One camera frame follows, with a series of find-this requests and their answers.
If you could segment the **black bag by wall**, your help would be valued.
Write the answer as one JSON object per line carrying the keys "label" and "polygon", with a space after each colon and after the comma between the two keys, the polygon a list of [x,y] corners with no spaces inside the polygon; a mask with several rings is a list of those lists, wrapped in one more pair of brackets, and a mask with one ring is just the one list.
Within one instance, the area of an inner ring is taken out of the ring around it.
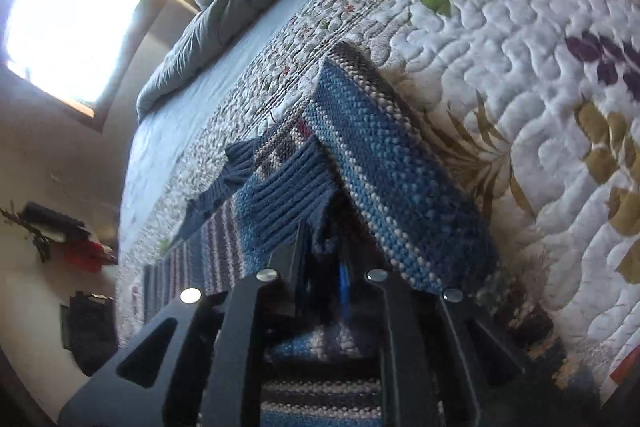
{"label": "black bag by wall", "polygon": [[60,306],[61,339],[81,373],[91,377],[118,350],[114,299],[76,291]]}

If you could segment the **black red items on wall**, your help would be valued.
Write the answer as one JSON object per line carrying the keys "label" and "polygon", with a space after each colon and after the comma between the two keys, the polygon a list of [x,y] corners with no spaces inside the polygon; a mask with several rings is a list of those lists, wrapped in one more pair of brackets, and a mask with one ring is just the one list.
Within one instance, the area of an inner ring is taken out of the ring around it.
{"label": "black red items on wall", "polygon": [[117,256],[110,246],[101,243],[84,221],[64,213],[36,202],[26,202],[22,210],[16,210],[10,202],[9,208],[1,208],[1,219],[27,233],[42,263],[58,255],[68,265],[88,273],[99,273],[104,267],[117,265]]}

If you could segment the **white floral quilt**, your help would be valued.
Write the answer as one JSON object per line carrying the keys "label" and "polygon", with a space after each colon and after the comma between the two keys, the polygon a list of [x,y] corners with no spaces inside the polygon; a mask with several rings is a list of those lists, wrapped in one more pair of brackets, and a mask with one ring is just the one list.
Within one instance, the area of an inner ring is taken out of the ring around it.
{"label": "white floral quilt", "polygon": [[639,0],[308,0],[182,153],[120,255],[117,332],[143,322],[142,273],[224,165],[312,89],[326,51],[369,57],[424,122],[537,312],[611,398],[639,358]]}

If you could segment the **striped blue knit sweater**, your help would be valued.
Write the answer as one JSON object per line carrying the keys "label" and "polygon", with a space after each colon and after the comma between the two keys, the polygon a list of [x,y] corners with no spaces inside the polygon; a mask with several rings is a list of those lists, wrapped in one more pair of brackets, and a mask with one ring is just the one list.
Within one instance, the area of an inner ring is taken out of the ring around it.
{"label": "striped blue knit sweater", "polygon": [[231,291],[300,233],[303,326],[265,352],[262,425],[376,426],[424,404],[411,291],[477,291],[498,257],[410,107],[347,43],[326,56],[303,109],[229,147],[176,243],[145,267],[145,313],[190,286]]}

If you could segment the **light blue bed sheet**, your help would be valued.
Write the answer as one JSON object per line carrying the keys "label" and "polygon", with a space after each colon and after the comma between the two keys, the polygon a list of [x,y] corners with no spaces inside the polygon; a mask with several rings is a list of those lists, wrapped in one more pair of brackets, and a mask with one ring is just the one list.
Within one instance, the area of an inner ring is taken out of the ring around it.
{"label": "light blue bed sheet", "polygon": [[132,141],[118,229],[119,254],[134,243],[177,161],[250,62],[308,0],[278,0],[191,83],[161,98]]}

